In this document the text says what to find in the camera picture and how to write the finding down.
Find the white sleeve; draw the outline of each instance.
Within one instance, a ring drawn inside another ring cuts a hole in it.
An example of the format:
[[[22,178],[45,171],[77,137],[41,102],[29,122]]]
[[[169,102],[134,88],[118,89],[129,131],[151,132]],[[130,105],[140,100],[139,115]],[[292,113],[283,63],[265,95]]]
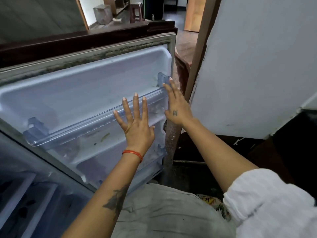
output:
[[[224,204],[238,227],[237,237],[317,237],[314,198],[269,169],[239,176],[224,194]]]

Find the stool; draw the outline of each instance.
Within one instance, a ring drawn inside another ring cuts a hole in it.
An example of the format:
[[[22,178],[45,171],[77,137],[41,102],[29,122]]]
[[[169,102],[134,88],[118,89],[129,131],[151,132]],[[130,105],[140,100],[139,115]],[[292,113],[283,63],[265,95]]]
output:
[[[144,21],[142,4],[130,4],[130,23],[135,23],[136,21]]]

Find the right hand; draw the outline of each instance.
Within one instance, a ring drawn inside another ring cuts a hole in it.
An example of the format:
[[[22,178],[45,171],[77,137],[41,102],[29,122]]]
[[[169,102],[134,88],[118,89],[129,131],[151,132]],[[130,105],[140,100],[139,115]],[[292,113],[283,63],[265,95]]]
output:
[[[165,116],[174,124],[180,125],[184,128],[185,124],[193,119],[191,108],[171,78],[170,84],[172,87],[165,83],[163,84],[164,88],[167,90],[170,104],[169,110],[165,110]]]

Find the forearm tattoo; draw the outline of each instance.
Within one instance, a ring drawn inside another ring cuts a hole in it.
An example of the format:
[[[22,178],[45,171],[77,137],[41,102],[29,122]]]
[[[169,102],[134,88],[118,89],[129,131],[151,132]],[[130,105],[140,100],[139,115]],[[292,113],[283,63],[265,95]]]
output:
[[[108,208],[109,210],[114,210],[115,212],[115,220],[119,217],[119,214],[122,210],[123,202],[128,192],[130,183],[126,184],[120,190],[114,190],[114,195],[108,200],[108,203],[103,205],[102,207]]]

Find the left hand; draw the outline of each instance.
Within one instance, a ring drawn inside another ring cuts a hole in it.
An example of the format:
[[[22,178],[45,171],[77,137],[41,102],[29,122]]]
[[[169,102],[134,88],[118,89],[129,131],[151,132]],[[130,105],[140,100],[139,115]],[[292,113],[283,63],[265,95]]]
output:
[[[144,157],[155,139],[154,126],[149,127],[146,98],[143,97],[142,99],[142,118],[140,117],[139,96],[137,93],[133,96],[134,118],[126,98],[122,99],[122,105],[125,111],[127,123],[121,119],[116,110],[113,114],[125,133],[127,142],[126,149],[139,152],[142,157]]]

